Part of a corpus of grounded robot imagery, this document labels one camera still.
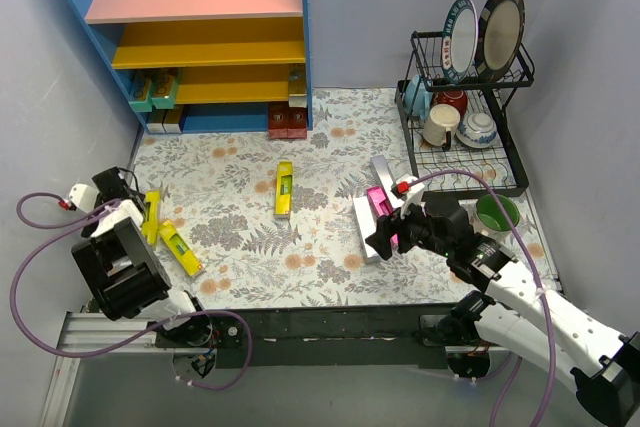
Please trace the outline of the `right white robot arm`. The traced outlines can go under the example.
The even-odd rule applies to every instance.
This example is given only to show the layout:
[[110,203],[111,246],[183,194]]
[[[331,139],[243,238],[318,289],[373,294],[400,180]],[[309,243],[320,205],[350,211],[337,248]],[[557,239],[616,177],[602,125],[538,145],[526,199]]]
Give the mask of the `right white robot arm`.
[[475,231],[445,194],[411,198],[376,221],[367,244],[388,260],[414,247],[445,258],[473,286],[451,311],[456,340],[502,346],[550,374],[605,426],[624,426],[639,409],[639,336],[625,335],[535,283],[530,267]]

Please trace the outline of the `silver purple toothpaste box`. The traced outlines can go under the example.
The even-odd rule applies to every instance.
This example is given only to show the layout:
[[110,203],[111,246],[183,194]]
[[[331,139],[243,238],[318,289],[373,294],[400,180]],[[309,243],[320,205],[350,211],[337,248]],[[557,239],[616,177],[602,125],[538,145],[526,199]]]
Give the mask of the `silver purple toothpaste box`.
[[166,111],[163,109],[153,109],[147,116],[146,128],[150,134],[164,134],[164,120]]

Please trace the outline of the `plain silver toothpaste box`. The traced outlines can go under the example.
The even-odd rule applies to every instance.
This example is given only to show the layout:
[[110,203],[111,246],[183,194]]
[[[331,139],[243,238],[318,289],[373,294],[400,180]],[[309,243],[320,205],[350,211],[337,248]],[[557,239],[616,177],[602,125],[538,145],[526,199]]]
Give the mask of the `plain silver toothpaste box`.
[[366,196],[355,197],[353,208],[356,216],[360,241],[365,252],[365,263],[373,264],[381,261],[380,255],[366,243],[366,239],[375,233],[375,218]]

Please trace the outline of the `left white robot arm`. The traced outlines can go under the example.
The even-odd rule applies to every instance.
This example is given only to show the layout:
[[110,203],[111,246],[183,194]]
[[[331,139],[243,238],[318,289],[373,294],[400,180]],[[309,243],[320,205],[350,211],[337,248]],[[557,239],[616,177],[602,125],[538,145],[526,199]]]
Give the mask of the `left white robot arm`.
[[198,313],[200,302],[174,287],[154,252],[158,240],[183,264],[199,273],[202,265],[169,222],[159,217],[161,195],[141,192],[128,171],[112,167],[78,183],[69,192],[72,207],[87,214],[82,240],[72,256],[94,299],[111,320],[139,315],[167,319],[160,329],[193,347],[205,345],[213,333],[211,320]]

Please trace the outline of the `silver blue R.O box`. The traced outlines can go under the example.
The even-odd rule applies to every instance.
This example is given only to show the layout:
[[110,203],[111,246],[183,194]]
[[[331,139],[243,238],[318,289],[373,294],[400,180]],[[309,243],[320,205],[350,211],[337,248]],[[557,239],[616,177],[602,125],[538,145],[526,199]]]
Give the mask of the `silver blue R.O box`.
[[292,108],[307,107],[306,66],[293,64],[288,79],[288,104]]

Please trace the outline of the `yellow toothpaste box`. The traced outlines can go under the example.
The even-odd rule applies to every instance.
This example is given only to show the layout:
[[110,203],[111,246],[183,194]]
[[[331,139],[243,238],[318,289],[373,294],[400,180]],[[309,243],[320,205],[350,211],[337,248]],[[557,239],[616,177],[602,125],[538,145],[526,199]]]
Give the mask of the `yellow toothpaste box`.
[[145,193],[145,210],[141,233],[151,246],[155,246],[157,243],[160,200],[161,195],[159,191],[148,191]]
[[274,216],[289,219],[292,211],[293,163],[281,161],[276,170]]
[[164,221],[159,226],[158,233],[189,277],[195,277],[203,272],[204,267],[202,263],[195,256],[192,249],[187,245],[171,221]]

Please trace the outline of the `yellow toothpaste box front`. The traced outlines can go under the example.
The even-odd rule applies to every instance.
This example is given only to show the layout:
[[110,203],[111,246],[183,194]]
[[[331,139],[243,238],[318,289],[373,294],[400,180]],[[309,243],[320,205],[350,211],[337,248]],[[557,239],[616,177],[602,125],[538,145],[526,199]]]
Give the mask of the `yellow toothpaste box front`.
[[203,272],[204,267],[202,263],[195,256],[192,249],[187,245],[171,221],[164,221],[159,226],[158,233],[189,277],[195,277]]

